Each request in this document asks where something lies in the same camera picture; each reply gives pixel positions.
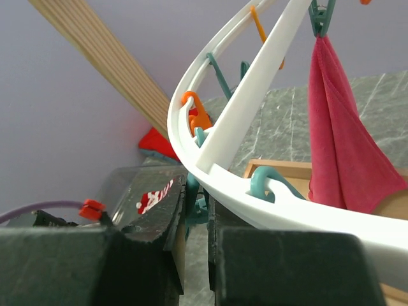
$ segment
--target orange clothespin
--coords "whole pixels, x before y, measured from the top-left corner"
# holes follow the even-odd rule
[[[259,21],[258,13],[256,12],[255,6],[251,6],[251,15],[255,21],[256,28],[258,29],[259,36],[261,37],[261,41],[262,43],[265,43],[266,34],[265,34],[265,31],[263,30],[261,22]],[[285,58],[283,58],[283,61],[282,61],[282,64],[280,64],[279,70],[283,69],[284,66],[285,66]]]
[[[211,128],[212,125],[203,104],[201,103],[198,95],[194,91],[186,91],[183,94],[183,96],[181,97],[182,104],[185,105],[190,97],[193,97],[194,105],[196,106],[198,112],[197,116],[194,115],[189,116],[190,131],[191,134],[195,136],[194,129],[196,127],[206,130],[208,128]]]

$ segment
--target wooden box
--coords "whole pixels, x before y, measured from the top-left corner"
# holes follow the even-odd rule
[[[254,170],[259,166],[274,167],[305,198],[308,198],[309,180],[312,174],[311,163],[251,159],[248,162],[248,167],[244,173],[244,178],[251,177]],[[398,172],[408,182],[408,170],[398,169]],[[374,214],[395,219],[408,220],[408,189],[385,198],[376,208]],[[383,284],[381,287],[389,306],[408,306],[408,293]]]

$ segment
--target red and white label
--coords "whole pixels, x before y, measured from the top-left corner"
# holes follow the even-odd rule
[[[151,209],[154,205],[159,203],[168,193],[170,190],[171,185],[173,185],[173,180],[170,180],[166,187],[163,190],[159,191],[152,191],[150,193],[144,193],[140,202],[136,204],[136,208],[138,209],[138,213],[143,215],[149,209]]]

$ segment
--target black object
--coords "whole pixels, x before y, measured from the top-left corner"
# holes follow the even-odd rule
[[[360,241],[339,233],[220,230],[219,306],[385,306]]]
[[[210,196],[208,201],[208,278],[210,289],[215,291],[217,261],[217,235],[224,226],[250,226]]]
[[[174,306],[184,287],[185,180],[133,224],[0,229],[0,305]]]
[[[31,226],[78,226],[75,222],[66,222],[63,218],[57,218],[43,210],[37,210],[31,214],[24,214],[10,220],[9,228],[21,228]]]

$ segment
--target red fabric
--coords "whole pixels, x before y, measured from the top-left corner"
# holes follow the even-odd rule
[[[312,54],[309,122],[312,201],[371,213],[385,197],[407,188],[361,122],[327,36],[316,40]]]
[[[189,115],[197,116],[196,108],[189,110]],[[160,154],[170,157],[176,161],[180,161],[171,147],[170,142],[163,137],[154,127],[139,141],[139,148],[145,150],[152,150]]]

